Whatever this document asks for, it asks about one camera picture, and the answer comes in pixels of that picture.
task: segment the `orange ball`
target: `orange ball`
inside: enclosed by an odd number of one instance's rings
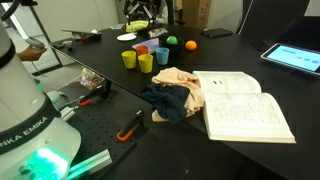
[[[186,43],[186,50],[194,51],[197,49],[197,43],[195,41],[188,41]]]

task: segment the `tablet screen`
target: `tablet screen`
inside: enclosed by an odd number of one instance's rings
[[[315,72],[320,66],[320,53],[279,45],[267,58]]]

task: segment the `blue cup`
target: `blue cup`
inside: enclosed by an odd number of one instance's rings
[[[160,65],[168,64],[169,49],[168,48],[157,48],[156,49],[157,61]]]

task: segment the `white plate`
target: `white plate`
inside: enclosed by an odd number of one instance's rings
[[[137,36],[134,34],[123,34],[123,35],[117,37],[117,39],[119,41],[130,41],[135,38],[137,38]]]

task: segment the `red cup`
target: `red cup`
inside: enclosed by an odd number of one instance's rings
[[[148,54],[148,46],[137,46],[136,52],[138,57],[142,54]]]

